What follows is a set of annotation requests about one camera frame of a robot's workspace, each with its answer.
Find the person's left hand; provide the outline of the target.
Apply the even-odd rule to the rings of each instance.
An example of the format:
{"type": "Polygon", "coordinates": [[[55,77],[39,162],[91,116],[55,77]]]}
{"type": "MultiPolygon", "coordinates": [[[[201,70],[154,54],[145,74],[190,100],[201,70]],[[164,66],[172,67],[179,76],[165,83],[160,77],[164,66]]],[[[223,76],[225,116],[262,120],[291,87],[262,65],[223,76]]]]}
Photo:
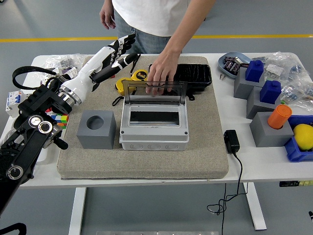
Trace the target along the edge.
{"type": "Polygon", "coordinates": [[[147,81],[150,85],[161,85],[166,80],[172,82],[177,71],[181,50],[164,49],[152,63],[147,81]]]}

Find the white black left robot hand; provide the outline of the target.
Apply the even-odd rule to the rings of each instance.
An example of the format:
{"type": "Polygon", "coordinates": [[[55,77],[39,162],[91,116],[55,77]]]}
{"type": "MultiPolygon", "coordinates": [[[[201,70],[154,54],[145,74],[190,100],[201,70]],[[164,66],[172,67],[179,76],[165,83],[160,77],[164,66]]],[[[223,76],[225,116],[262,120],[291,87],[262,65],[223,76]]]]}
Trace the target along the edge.
{"type": "Polygon", "coordinates": [[[120,58],[134,42],[135,34],[131,34],[102,47],[85,63],[75,78],[61,85],[58,96],[70,106],[81,104],[85,101],[87,94],[94,91],[98,84],[111,78],[139,58],[137,53],[120,58]]]}

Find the person's right hand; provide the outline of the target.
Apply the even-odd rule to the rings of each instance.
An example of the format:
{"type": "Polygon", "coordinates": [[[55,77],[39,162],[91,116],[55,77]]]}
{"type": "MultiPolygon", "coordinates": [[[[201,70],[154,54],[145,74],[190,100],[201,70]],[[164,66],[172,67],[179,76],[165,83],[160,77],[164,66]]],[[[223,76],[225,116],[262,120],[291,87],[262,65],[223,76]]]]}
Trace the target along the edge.
{"type": "Polygon", "coordinates": [[[115,29],[116,25],[114,21],[114,8],[110,0],[104,1],[102,8],[99,12],[99,16],[100,22],[105,29],[115,29]]]}

